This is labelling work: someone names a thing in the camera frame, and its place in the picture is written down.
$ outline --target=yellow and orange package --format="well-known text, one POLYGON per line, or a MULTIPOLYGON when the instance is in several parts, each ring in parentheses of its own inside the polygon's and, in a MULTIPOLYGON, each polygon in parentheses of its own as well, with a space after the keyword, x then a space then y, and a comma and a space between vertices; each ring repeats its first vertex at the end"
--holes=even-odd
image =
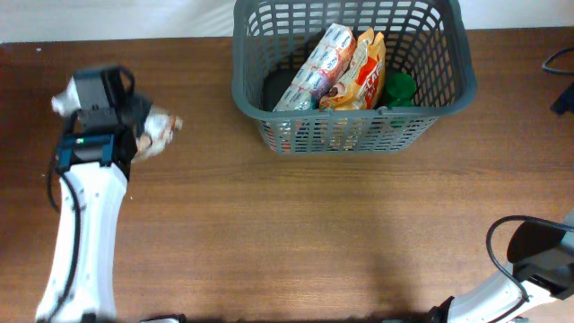
POLYGON ((373 109, 385 83, 385 47, 381 32, 372 28, 357 39, 349 70, 321 98, 319 108, 333 110, 373 109))

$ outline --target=white wall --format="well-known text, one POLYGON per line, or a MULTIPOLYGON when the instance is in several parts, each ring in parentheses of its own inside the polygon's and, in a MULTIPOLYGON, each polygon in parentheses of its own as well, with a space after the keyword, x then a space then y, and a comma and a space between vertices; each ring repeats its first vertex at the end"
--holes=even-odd
MULTIPOLYGON (((574 0, 459 0, 467 29, 574 26, 574 0)), ((234 0, 0 0, 0 42, 230 36, 234 0)))

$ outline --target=snack package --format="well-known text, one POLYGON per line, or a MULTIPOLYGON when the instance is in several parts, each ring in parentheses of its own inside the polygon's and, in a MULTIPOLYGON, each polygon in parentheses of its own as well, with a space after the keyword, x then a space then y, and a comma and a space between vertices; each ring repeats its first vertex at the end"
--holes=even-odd
POLYGON ((321 97, 349 66, 355 47, 351 29, 333 23, 291 81, 274 112, 316 109, 321 97))
MULTIPOLYGON (((62 117, 68 117, 80 109, 80 99, 74 78, 64 92, 52 97, 52 109, 62 117)), ((161 153, 171 142, 173 135, 183 127, 180 117, 170 115, 166 110, 152 105, 143 123, 143 133, 135 139, 137 153, 132 162, 142 161, 161 153)))
POLYGON ((319 108, 333 110, 373 109, 385 83, 385 48, 381 32, 372 28, 357 39, 349 70, 321 98, 319 108))

